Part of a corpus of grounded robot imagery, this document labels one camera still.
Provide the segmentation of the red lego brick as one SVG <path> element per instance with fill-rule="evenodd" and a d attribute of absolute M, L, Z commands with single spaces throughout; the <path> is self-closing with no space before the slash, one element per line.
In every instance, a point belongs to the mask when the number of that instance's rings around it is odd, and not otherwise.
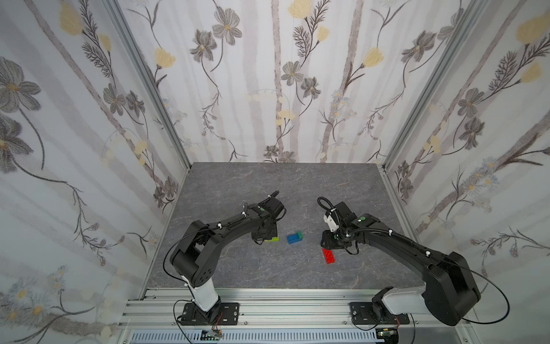
<path fill-rule="evenodd" d="M 332 252 L 332 250 L 329 249 L 322 249 L 323 255 L 325 257 L 325 261 L 328 265 L 335 263 L 335 256 Z"/>

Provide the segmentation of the blue lego brick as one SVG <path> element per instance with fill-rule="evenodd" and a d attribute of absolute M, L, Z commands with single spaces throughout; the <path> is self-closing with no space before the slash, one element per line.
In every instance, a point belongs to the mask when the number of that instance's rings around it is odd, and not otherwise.
<path fill-rule="evenodd" d="M 286 236 L 286 240 L 289 245 L 293 245 L 297 242 L 301 242 L 301 240 L 298 238 L 298 236 L 295 234 L 290 234 Z"/>

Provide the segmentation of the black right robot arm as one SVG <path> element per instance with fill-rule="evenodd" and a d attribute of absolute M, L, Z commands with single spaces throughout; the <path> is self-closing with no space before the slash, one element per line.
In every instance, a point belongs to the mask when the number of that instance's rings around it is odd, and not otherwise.
<path fill-rule="evenodd" d="M 371 214 L 356 215 L 345 202 L 333 204 L 320 196 L 328 229 L 323 231 L 321 247 L 326 250 L 369 245 L 403 264 L 422 279 L 416 288 L 381 289 L 370 302 L 375 322 L 401 314 L 429 314 L 442 324 L 458 325 L 481 300 L 473 271 L 457 252 L 444 254 L 429 249 L 396 232 Z"/>

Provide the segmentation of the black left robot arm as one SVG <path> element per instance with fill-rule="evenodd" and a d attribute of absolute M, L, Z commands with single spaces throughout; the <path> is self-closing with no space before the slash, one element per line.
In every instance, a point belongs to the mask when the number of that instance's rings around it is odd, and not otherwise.
<path fill-rule="evenodd" d="M 284 206 L 252 204 L 228 219 L 209 224 L 197 220 L 189 226 L 173 249 L 170 264 L 190 289 L 192 302 L 201 312 L 213 312 L 221 303 L 212 276 L 223 248 L 247 234 L 258 245 L 277 237 L 277 222 L 285 214 Z"/>

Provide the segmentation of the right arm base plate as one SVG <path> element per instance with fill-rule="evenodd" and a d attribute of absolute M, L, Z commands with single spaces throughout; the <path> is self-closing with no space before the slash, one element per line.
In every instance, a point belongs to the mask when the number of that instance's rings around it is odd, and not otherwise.
<path fill-rule="evenodd" d="M 371 302 L 350 302 L 349 309 L 352 322 L 356 325 L 409 325 L 410 318 L 405 314 L 391 315 L 384 313 L 378 315 Z"/>

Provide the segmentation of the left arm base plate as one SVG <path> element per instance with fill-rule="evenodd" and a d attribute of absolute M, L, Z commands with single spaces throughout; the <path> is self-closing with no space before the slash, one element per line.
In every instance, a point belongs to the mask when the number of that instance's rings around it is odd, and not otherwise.
<path fill-rule="evenodd" d="M 180 325 L 237 325 L 240 315 L 237 302 L 218 302 L 209 311 L 204 311 L 192 302 L 185 304 L 176 318 Z"/>

